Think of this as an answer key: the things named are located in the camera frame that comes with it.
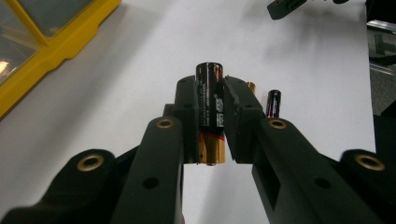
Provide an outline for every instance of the gray floor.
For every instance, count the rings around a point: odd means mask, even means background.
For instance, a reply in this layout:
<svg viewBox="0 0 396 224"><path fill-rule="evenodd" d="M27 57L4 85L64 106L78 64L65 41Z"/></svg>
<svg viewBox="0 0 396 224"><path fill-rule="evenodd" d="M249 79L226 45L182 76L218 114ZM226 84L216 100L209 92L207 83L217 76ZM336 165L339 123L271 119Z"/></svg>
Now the gray floor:
<svg viewBox="0 0 396 224"><path fill-rule="evenodd" d="M384 57L396 54L396 34L368 30L370 57ZM381 112L396 100L396 66L388 66L390 73L370 71L373 114Z"/></svg>

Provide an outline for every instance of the yellow container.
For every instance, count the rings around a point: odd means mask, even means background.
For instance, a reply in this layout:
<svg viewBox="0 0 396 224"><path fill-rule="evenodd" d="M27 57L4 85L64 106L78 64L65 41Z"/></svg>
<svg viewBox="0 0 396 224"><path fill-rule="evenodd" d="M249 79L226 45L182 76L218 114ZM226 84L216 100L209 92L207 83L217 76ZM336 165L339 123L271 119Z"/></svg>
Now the yellow container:
<svg viewBox="0 0 396 224"><path fill-rule="evenodd" d="M120 0L0 0L0 118L75 57Z"/></svg>

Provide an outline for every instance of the black mechanical arm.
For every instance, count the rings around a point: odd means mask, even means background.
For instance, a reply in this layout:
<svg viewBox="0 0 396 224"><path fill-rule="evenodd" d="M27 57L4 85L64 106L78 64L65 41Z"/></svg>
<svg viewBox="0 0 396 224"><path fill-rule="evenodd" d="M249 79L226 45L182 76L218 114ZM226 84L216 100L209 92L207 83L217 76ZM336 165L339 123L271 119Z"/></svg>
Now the black mechanical arm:
<svg viewBox="0 0 396 224"><path fill-rule="evenodd" d="M332 0L335 4L343 4L348 0ZM271 19L280 20L287 15L289 15L292 11L297 9L297 7L302 6L306 0L275 0L270 5L268 5L267 9L270 13Z"/></svg>
<svg viewBox="0 0 396 224"><path fill-rule="evenodd" d="M271 223L394 223L392 164L360 149L328 159L292 123L265 117L245 81L223 84L228 145L237 163L253 165ZM79 153L36 205L11 210L1 223L184 223L183 165L199 162L198 116L195 77L185 77L140 146L118 158Z"/></svg>

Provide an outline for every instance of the aa battery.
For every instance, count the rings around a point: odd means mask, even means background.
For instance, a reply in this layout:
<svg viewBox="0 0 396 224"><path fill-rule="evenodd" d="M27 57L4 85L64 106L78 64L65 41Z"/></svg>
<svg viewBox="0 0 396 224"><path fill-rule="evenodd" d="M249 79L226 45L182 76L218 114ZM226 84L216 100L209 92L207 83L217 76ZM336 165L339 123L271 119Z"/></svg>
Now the aa battery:
<svg viewBox="0 0 396 224"><path fill-rule="evenodd" d="M200 162L208 165L225 162L224 88L222 65L201 63L196 67L198 84Z"/></svg>
<svg viewBox="0 0 396 224"><path fill-rule="evenodd" d="M268 92L267 118L279 118L281 92L272 90Z"/></svg>

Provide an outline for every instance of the black battery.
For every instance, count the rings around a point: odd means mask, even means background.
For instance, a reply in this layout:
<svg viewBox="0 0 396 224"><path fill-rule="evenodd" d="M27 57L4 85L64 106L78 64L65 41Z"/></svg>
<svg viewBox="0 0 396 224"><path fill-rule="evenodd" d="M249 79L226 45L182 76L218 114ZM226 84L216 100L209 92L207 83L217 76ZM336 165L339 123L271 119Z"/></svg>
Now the black battery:
<svg viewBox="0 0 396 224"><path fill-rule="evenodd" d="M220 63L200 63L196 67L201 163L225 161L222 78L223 67Z"/></svg>

